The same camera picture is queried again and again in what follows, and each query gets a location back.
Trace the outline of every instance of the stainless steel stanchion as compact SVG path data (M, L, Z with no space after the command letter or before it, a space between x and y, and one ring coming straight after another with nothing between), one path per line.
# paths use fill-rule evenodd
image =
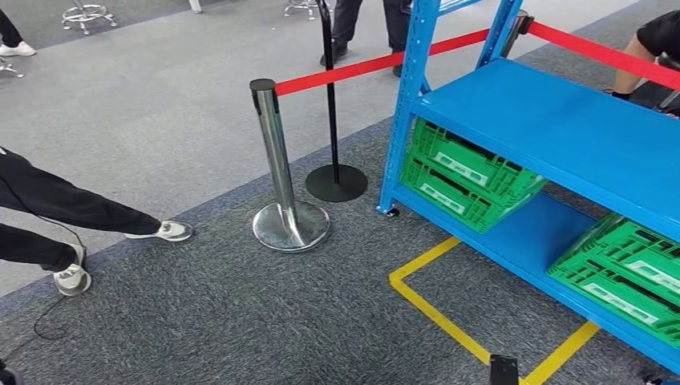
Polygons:
M323 209L295 200L275 87L271 79L250 82L277 195L277 202L264 207L253 219L253 232L271 249L296 253L321 242L328 234L330 219Z
M507 58L508 55L510 55L510 50L512 49L512 46L515 44L517 37L520 35L520 29L522 28L528 17L529 13L527 13L526 10L517 11L515 22L512 24L512 28L510 28L508 40L505 41L505 45L503 45L503 50L500 51L500 56Z

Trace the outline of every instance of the blue shelving unit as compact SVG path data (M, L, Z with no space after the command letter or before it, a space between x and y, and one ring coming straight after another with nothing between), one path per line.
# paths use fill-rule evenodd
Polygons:
M549 277L594 219L540 194L478 234L399 183L416 116L680 241L680 123L500 57L521 0L502 0L477 68L420 94L438 0L415 0L378 211L395 201L445 229L602 329L680 373L674 349Z

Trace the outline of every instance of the green plastic crate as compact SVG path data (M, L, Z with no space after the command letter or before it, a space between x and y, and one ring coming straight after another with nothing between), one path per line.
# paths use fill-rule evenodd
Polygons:
M500 205L518 202L548 181L526 168L418 118L411 138L414 156L440 166L449 179Z
M618 214L599 221L553 265L590 259L680 305L680 245Z
M535 195L527 194L513 205L498 205L449 179L440 168L425 164L411 154L404 157L401 182L479 233L491 228Z
M586 260L570 269L551 269L549 274L662 341L680 347L680 306L595 261Z

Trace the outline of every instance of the black pants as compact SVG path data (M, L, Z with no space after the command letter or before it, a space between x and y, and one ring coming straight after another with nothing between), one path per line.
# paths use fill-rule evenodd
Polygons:
M346 46L354 37L361 5L362 0L338 0L335 4L332 36L339 46ZM404 51L411 20L411 0L382 0L382 7L385 9L390 48L393 52Z
M23 41L19 31L2 10L0 10L0 34L2 35L2 43L10 48L18 46Z
M85 229L145 235L160 227L157 219L77 188L4 148L0 148L0 206ZM74 262L75 251L61 242L0 224L0 259L61 271Z

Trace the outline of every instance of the yellow floor tape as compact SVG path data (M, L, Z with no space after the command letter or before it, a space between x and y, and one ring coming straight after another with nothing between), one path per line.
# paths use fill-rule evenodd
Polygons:
M455 323L451 322L443 314L441 314L434 306L425 301L418 293L403 282L403 279L413 274L416 270L422 268L428 263L434 261L437 257L453 249L460 243L460 240L450 237L446 241L429 249L426 253L417 257L413 261L398 268L390 274L390 284L397 290L407 301L413 306L422 311L431 321L439 325L446 331L454 340L460 343L465 349L470 351L479 361L488 365L489 352L484 349L477 341L472 339L469 335L460 329ZM574 353L576 353L582 346L590 340L600 328L590 321L587 321L583 326L570 335L548 358L546 358L536 369L534 369L525 379L520 379L522 385L541 385L557 369L564 365Z

